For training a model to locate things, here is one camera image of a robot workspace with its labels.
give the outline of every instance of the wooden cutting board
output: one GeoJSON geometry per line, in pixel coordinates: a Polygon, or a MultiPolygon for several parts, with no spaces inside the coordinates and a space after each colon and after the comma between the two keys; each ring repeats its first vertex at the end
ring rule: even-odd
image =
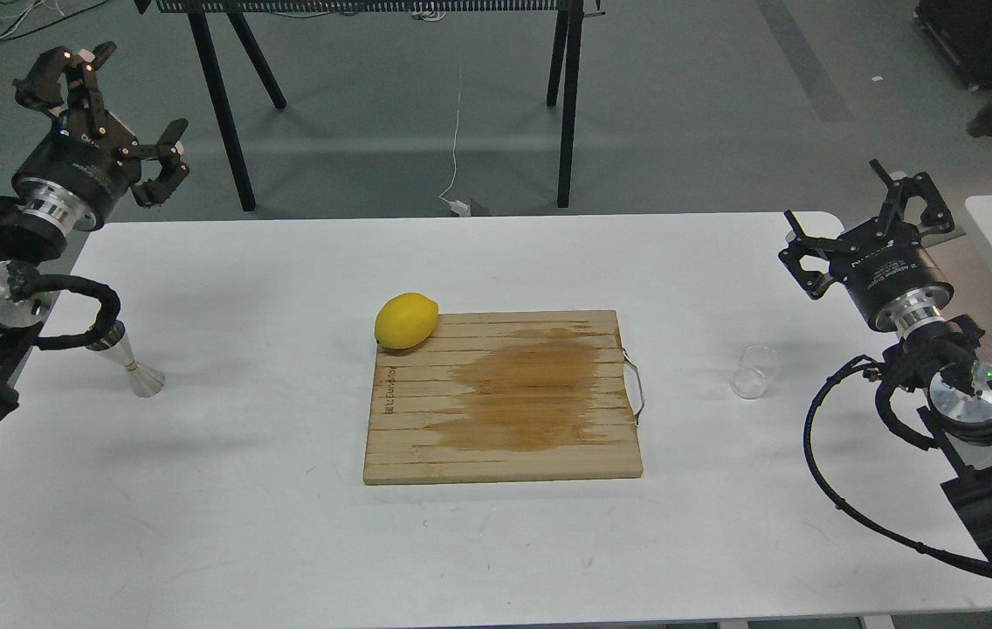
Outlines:
{"type": "Polygon", "coordinates": [[[377,348],[367,485],[636,478],[616,311],[441,314],[377,348]]]}

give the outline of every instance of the white cable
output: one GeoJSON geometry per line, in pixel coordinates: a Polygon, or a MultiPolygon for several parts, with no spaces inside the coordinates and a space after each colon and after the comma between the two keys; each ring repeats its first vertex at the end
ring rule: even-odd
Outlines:
{"type": "Polygon", "coordinates": [[[425,23],[440,23],[445,19],[445,11],[412,11],[412,17],[423,20],[425,23]]]}
{"type": "Polygon", "coordinates": [[[457,122],[455,127],[453,127],[453,176],[449,179],[449,186],[445,186],[445,190],[441,191],[437,198],[444,200],[448,204],[453,204],[453,202],[445,198],[445,192],[448,192],[453,187],[453,182],[457,182],[457,132],[461,130],[461,85],[463,85],[463,80],[461,79],[461,67],[463,67],[464,61],[459,61],[457,63],[457,122]]]}
{"type": "Polygon", "coordinates": [[[14,33],[18,31],[18,27],[20,27],[20,25],[22,25],[22,23],[26,19],[26,16],[29,16],[30,12],[34,11],[34,9],[36,9],[37,7],[40,7],[40,5],[42,4],[45,4],[45,0],[31,0],[31,3],[28,5],[28,7],[26,7],[24,11],[22,11],[20,16],[18,16],[18,20],[16,21],[16,23],[11,24],[10,27],[6,29],[6,31],[4,31],[2,35],[0,35],[0,41],[14,35],[14,33]]]}

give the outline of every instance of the power plug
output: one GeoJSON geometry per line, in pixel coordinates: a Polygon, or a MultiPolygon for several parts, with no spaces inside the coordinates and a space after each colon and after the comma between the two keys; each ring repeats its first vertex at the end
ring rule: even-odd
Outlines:
{"type": "Polygon", "coordinates": [[[463,202],[463,200],[457,199],[447,203],[449,203],[449,211],[452,211],[453,214],[458,216],[472,216],[472,212],[469,211],[469,204],[463,202]]]}

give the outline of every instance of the black table leg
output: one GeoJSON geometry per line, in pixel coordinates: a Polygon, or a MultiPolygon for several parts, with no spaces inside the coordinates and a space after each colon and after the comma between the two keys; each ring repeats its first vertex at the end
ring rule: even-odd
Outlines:
{"type": "Polygon", "coordinates": [[[248,52],[248,59],[251,59],[252,66],[256,67],[256,74],[264,82],[264,88],[267,89],[267,95],[272,97],[272,103],[275,103],[275,108],[281,110],[281,108],[286,107],[286,97],[283,96],[283,91],[279,89],[275,75],[272,74],[272,68],[267,65],[264,52],[259,49],[256,36],[252,35],[251,28],[248,27],[248,20],[244,18],[244,13],[227,13],[227,15],[228,21],[232,23],[232,30],[240,38],[240,44],[244,44],[244,49],[248,52]]]}
{"type": "Polygon", "coordinates": [[[205,75],[205,85],[209,87],[213,112],[217,115],[217,126],[220,127],[224,152],[228,155],[228,164],[232,168],[232,180],[236,183],[236,192],[240,196],[240,207],[244,211],[255,211],[256,194],[251,190],[248,166],[244,163],[244,151],[241,150],[240,139],[236,135],[236,121],[232,119],[232,107],[229,107],[228,93],[224,91],[224,80],[221,79],[220,65],[217,64],[217,51],[213,48],[209,21],[205,19],[204,13],[189,13],[189,28],[193,31],[193,43],[196,44],[197,56],[201,59],[201,71],[205,75]]]}
{"type": "Polygon", "coordinates": [[[559,102],[559,80],[562,79],[562,59],[565,57],[565,39],[569,28],[569,11],[559,11],[555,24],[555,51],[551,53],[551,80],[547,86],[547,107],[559,102]]]}
{"type": "Polygon", "coordinates": [[[569,178],[573,172],[573,122],[577,113],[577,69],[581,64],[581,23],[584,0],[569,3],[567,78],[562,96],[562,150],[559,158],[559,207],[569,207],[569,178]]]}

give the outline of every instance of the black cable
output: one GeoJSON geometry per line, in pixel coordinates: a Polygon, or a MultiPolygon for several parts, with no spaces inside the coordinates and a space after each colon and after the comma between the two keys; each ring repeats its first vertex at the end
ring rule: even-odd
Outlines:
{"type": "MultiPolygon", "coordinates": [[[[0,44],[3,44],[4,41],[14,41],[16,39],[22,39],[24,37],[28,37],[30,35],[34,35],[34,33],[38,32],[38,31],[45,31],[46,28],[50,28],[50,27],[52,27],[52,25],[57,25],[57,24],[64,23],[64,21],[70,19],[70,17],[77,17],[77,16],[81,15],[81,13],[92,11],[93,9],[96,9],[98,7],[102,7],[102,5],[105,5],[105,4],[108,4],[108,0],[100,0],[99,3],[93,4],[92,7],[85,7],[84,9],[81,9],[80,11],[74,11],[73,13],[69,13],[68,16],[58,17],[58,19],[53,20],[49,24],[42,24],[38,28],[31,29],[31,31],[20,32],[20,33],[18,33],[18,35],[13,35],[13,36],[10,36],[10,37],[6,37],[6,36],[9,35],[9,33],[13,32],[14,29],[16,29],[19,24],[21,24],[21,20],[16,20],[16,21],[14,21],[13,24],[10,24],[9,27],[6,27],[6,29],[4,29],[4,31],[0,33],[0,44]]],[[[31,7],[30,9],[28,9],[26,12],[29,12],[30,10],[32,10],[33,8],[36,8],[36,7],[37,7],[37,5],[33,5],[33,7],[31,7]]]]}
{"type": "Polygon", "coordinates": [[[915,373],[915,367],[926,361],[932,354],[934,351],[930,346],[920,346],[908,350],[880,378],[880,386],[876,389],[876,414],[879,415],[880,421],[884,422],[888,431],[891,431],[896,437],[911,443],[912,446],[916,446],[920,450],[931,450],[932,447],[938,447],[938,445],[934,439],[920,434],[911,426],[899,421],[895,411],[892,410],[892,394],[895,393],[900,384],[915,373]]]}
{"type": "Polygon", "coordinates": [[[24,283],[17,284],[10,290],[10,297],[18,299],[28,299],[30,295],[41,294],[50,291],[69,291],[75,294],[83,294],[92,297],[100,302],[100,311],[97,311],[96,320],[84,334],[79,335],[57,335],[57,337],[39,337],[34,346],[43,351],[53,351],[58,349],[72,349],[74,347],[85,347],[104,338],[109,330],[112,330],[116,318],[120,317],[120,296],[116,291],[110,289],[107,284],[93,282],[85,278],[78,278],[76,275],[34,275],[30,273],[24,283]]]}
{"type": "Polygon", "coordinates": [[[844,379],[856,373],[860,373],[860,371],[874,370],[874,368],[879,367],[880,363],[872,361],[872,359],[868,356],[861,355],[851,359],[851,361],[845,363],[840,370],[835,371],[834,375],[826,378],[826,384],[823,384],[823,388],[820,389],[818,394],[815,395],[815,398],[812,399],[810,403],[810,410],[807,410],[807,421],[803,426],[803,454],[806,455],[807,467],[810,469],[810,475],[814,477],[815,483],[818,483],[819,488],[823,490],[826,497],[829,498],[831,502],[834,502],[834,506],[839,510],[842,510],[843,513],[847,514],[847,516],[855,519],[858,524],[865,526],[867,529],[874,530],[874,532],[887,537],[888,540],[903,544],[904,546],[907,546],[908,549],[915,550],[915,552],[920,554],[930,555],[930,557],[934,557],[936,560],[946,563],[946,565],[954,566],[954,568],[959,570],[966,570],[967,572],[974,573],[979,577],[992,578],[991,562],[976,560],[976,558],[967,557],[964,555],[958,555],[948,552],[948,550],[935,549],[932,546],[923,544],[923,542],[915,542],[914,540],[910,540],[910,538],[903,537],[903,535],[892,532],[890,529],[885,529],[884,526],[880,526],[876,522],[873,522],[870,518],[860,513],[860,511],[852,508],[852,506],[849,505],[849,502],[845,501],[844,498],[840,496],[834,488],[832,488],[830,483],[826,481],[826,478],[823,477],[823,473],[821,473],[821,470],[818,468],[818,463],[815,461],[814,446],[811,445],[811,429],[814,427],[815,414],[819,407],[821,407],[823,402],[826,401],[826,397],[830,391],[844,379]]]}
{"type": "Polygon", "coordinates": [[[69,17],[77,17],[77,16],[81,15],[81,13],[84,13],[86,11],[92,11],[93,9],[102,7],[102,5],[105,5],[105,4],[108,4],[108,0],[100,0],[99,3],[93,4],[92,7],[85,7],[84,9],[81,9],[80,11],[74,11],[73,13],[69,13],[68,16],[58,17],[58,19],[53,20],[49,24],[40,25],[40,27],[38,27],[38,28],[31,29],[31,31],[18,33],[18,35],[13,36],[13,37],[8,37],[7,39],[1,39],[0,40],[0,44],[4,43],[4,41],[14,41],[16,39],[22,39],[22,38],[24,38],[26,36],[29,36],[29,35],[34,35],[34,33],[38,32],[38,31],[45,31],[46,28],[50,28],[50,27],[52,27],[52,25],[57,25],[57,24],[64,23],[64,21],[68,20],[69,17]]]}

